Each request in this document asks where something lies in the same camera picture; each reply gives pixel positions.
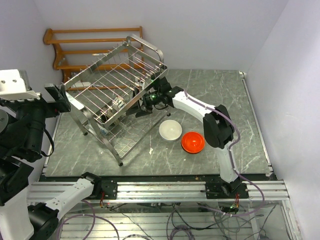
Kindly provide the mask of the dark patterned bowl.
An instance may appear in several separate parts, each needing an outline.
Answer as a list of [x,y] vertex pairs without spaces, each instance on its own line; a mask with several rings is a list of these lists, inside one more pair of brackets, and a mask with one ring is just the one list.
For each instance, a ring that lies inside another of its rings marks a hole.
[[100,110],[100,118],[103,124],[105,124],[114,115],[113,108],[104,106]]

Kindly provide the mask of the plain white bowl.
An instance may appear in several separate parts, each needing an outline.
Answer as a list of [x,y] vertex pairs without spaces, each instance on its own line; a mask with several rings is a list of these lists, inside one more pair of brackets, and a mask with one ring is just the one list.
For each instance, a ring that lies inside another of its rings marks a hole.
[[183,130],[179,122],[168,119],[160,124],[158,131],[165,141],[174,142],[181,137]]

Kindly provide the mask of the blue floral white bowl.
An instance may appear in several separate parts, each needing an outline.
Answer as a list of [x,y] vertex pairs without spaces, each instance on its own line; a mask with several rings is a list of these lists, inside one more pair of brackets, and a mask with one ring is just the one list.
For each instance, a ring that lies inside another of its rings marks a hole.
[[101,132],[101,134],[102,134],[103,136],[107,136],[107,135],[108,135],[109,131],[108,131],[106,128],[104,128],[104,127],[101,126],[101,125],[98,125],[98,127],[99,127],[100,132]]

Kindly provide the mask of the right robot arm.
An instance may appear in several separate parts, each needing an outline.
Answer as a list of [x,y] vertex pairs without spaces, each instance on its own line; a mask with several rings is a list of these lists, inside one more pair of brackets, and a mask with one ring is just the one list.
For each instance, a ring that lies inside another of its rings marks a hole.
[[172,87],[165,77],[158,78],[157,74],[151,76],[150,86],[154,91],[146,92],[141,97],[142,103],[134,103],[125,114],[137,118],[146,116],[162,103],[165,108],[170,106],[182,110],[199,120],[203,125],[204,139],[215,148],[219,162],[222,183],[216,194],[233,197],[244,178],[237,168],[233,152],[233,146],[240,140],[240,132],[231,121],[227,108],[222,104],[214,106],[202,102],[181,87]]

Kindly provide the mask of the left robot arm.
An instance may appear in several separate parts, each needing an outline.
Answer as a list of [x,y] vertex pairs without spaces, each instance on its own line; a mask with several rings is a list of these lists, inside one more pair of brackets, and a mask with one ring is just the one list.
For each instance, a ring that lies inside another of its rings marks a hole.
[[46,101],[32,89],[23,97],[0,97],[0,237],[3,240],[46,240],[61,218],[78,202],[96,199],[102,193],[102,180],[86,172],[57,197],[28,205],[32,163],[46,154],[43,137],[48,135],[46,119],[71,110],[64,85],[47,84],[53,101]]

